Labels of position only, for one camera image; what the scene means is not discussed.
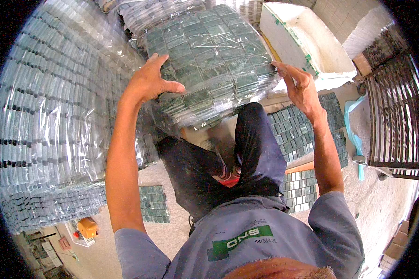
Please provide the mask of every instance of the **blue plastic sheet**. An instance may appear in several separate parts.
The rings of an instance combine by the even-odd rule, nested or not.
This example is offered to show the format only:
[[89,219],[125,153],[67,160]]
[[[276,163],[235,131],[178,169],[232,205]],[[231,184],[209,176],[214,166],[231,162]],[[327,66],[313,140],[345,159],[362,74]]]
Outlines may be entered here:
[[[364,96],[358,98],[356,101],[347,101],[345,103],[345,125],[346,131],[348,132],[349,140],[355,146],[357,150],[357,155],[363,155],[362,151],[362,140],[359,138],[354,132],[351,130],[351,126],[349,123],[349,113],[354,110],[362,101]],[[365,172],[363,170],[363,165],[358,165],[358,179],[360,181],[365,180]]]

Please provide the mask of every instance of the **dark pants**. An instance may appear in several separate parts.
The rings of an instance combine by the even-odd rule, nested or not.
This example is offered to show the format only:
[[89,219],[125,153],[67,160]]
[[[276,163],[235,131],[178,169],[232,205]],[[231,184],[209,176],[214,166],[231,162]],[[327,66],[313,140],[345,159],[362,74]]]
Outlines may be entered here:
[[235,157],[239,158],[241,175],[232,188],[212,177],[223,172],[223,163],[215,153],[183,139],[164,138],[159,143],[159,152],[177,203],[196,220],[219,204],[239,197],[278,196],[287,162],[270,127],[259,103],[249,103],[239,112]]

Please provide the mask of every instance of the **metal rack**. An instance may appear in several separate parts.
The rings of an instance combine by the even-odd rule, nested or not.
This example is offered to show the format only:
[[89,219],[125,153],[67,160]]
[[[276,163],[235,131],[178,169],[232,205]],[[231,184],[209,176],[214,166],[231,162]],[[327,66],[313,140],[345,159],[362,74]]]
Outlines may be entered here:
[[365,77],[371,110],[368,165],[419,180],[419,74],[403,52]]

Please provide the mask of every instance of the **dusty floor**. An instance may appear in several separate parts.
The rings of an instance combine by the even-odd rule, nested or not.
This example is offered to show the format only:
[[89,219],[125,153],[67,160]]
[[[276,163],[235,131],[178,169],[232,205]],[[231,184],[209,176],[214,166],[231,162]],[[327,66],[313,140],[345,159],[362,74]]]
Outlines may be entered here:
[[[346,100],[356,100],[359,97],[354,85],[342,86],[329,92],[332,91],[337,94],[342,108],[344,108]],[[364,101],[352,112],[350,117],[352,130],[363,139],[364,154],[368,154],[369,149],[369,117],[367,115],[369,115],[369,103]],[[189,133],[187,139],[198,144],[207,137],[215,137],[216,143],[225,142],[220,146],[220,150],[226,157],[227,154],[232,152],[232,146],[234,145],[235,122],[236,118],[232,118],[207,134]],[[391,239],[398,223],[405,217],[407,210],[410,208],[417,181],[395,178],[379,181],[376,170],[365,168],[365,181],[360,182],[358,180],[358,167],[351,160],[355,148],[349,141],[347,142],[347,148],[349,165],[342,170],[345,181],[345,197],[351,213],[353,215],[359,213],[357,224],[365,248],[366,262],[363,270],[368,267],[364,271],[364,275],[366,275],[377,264],[380,254]],[[171,223],[145,223],[145,226],[154,243],[172,259],[188,238],[188,214],[175,203],[171,182],[161,162],[140,171],[139,177],[141,185],[158,185],[160,183],[164,187],[168,199],[167,206],[171,211]],[[308,214],[309,211],[304,211],[293,216],[307,223]],[[93,216],[93,218],[100,228],[100,235],[95,239],[96,243],[90,248],[85,248],[70,241],[79,261],[74,260],[69,255],[60,254],[59,256],[67,269],[79,279],[121,278],[121,268],[116,255],[107,207],[102,208],[101,214]],[[59,224],[57,227],[61,234],[67,234],[63,224]],[[53,231],[53,227],[46,228],[45,234]],[[57,235],[50,237],[56,251],[63,253],[57,243],[58,239]]]

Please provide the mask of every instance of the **cart wheel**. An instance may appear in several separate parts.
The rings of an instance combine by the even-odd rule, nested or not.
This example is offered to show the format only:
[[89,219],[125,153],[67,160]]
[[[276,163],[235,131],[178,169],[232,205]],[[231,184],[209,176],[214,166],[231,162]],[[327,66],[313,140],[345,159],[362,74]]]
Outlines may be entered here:
[[352,161],[356,164],[367,165],[366,156],[363,155],[355,155],[354,157],[352,157]]
[[386,180],[388,177],[389,177],[389,176],[387,176],[387,175],[386,175],[386,174],[384,174],[383,172],[379,173],[379,175],[378,175],[378,179],[379,179],[380,181],[384,181],[384,180]]
[[360,96],[366,95],[366,89],[367,89],[367,86],[364,82],[357,86],[357,92]]

